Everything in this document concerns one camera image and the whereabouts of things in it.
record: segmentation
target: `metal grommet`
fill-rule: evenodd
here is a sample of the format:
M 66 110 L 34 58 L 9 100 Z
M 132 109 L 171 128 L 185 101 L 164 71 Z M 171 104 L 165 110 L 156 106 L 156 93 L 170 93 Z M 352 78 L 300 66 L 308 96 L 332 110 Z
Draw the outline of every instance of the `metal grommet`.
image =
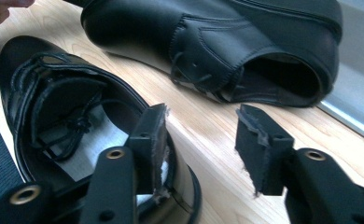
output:
M 20 189 L 10 197 L 11 204 L 25 204 L 35 199 L 40 194 L 41 188 L 38 185 L 27 186 Z
M 322 153 L 317 151 L 306 151 L 304 155 L 314 161 L 324 161 L 326 159 Z
M 114 149 L 106 153 L 106 157 L 110 160 L 118 159 L 124 156 L 124 151 L 120 149 Z

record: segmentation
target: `wooden floor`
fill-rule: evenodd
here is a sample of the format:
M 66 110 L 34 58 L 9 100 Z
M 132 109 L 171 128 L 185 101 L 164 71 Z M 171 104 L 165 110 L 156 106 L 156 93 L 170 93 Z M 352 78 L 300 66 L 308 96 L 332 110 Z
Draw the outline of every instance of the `wooden floor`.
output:
M 33 35 L 107 70 L 133 86 L 150 105 L 166 103 L 167 127 L 179 151 L 198 176 L 203 190 L 201 223 L 288 223 L 283 197 L 254 197 L 254 189 L 234 149 L 239 104 L 221 105 L 175 86 L 163 72 L 139 62 L 108 55 L 85 36 L 81 9 L 59 0 L 37 0 L 12 9 L 0 25 L 0 48 L 11 37 Z M 295 138 L 295 148 L 330 154 L 364 186 L 364 138 L 320 109 L 263 109 Z M 0 132 L 13 155 L 13 141 L 0 100 Z

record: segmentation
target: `black leather shoe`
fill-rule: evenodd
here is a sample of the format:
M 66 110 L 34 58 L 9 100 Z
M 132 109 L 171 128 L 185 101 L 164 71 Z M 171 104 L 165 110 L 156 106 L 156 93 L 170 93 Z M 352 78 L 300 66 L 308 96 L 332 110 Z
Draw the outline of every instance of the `black leather shoe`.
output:
M 101 49 L 220 102 L 315 105 L 336 78 L 340 8 L 283 2 L 93 0 L 81 22 Z
M 149 107 L 119 77 L 31 36 L 4 45 L 0 91 L 26 182 L 70 189 L 90 178 L 102 150 L 125 146 L 133 151 L 137 193 L 149 194 L 138 200 L 139 221 L 197 221 L 200 186 L 174 147 L 165 117 L 157 124 L 141 120 L 145 111 L 164 111 L 164 105 Z M 150 130 L 152 124 L 159 126 L 156 133 L 137 133 L 137 125 Z M 155 143 L 146 148 L 137 141 Z

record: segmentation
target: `shoe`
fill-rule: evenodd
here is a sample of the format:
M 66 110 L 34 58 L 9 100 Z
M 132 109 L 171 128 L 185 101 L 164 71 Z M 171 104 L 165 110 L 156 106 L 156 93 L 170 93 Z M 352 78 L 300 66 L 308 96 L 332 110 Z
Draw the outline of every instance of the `shoe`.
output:
M 281 3 L 95 0 L 84 4 L 81 23 L 99 48 L 222 103 L 316 105 L 337 74 L 340 8 L 333 1 L 284 4 L 289 8 L 274 13 Z M 334 13 L 334 22 L 321 13 Z
M 26 182 L 70 189 L 90 178 L 101 151 L 126 146 L 134 152 L 137 193 L 149 194 L 138 197 L 139 221 L 197 221 L 200 185 L 174 147 L 165 116 L 159 121 L 163 132 L 138 135 L 156 144 L 144 151 L 133 144 L 137 125 L 152 127 L 143 114 L 165 111 L 165 105 L 148 106 L 119 77 L 32 36 L 12 38 L 2 48 L 0 91 Z

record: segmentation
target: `shoe tongue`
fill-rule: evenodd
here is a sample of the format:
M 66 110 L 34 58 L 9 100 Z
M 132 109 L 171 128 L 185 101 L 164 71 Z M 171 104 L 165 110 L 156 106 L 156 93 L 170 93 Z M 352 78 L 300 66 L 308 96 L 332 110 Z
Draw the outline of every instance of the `shoe tongue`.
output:
M 77 119 L 88 104 L 99 100 L 105 86 L 104 82 L 86 77 L 64 77 L 47 83 L 33 106 L 32 139 L 66 119 Z

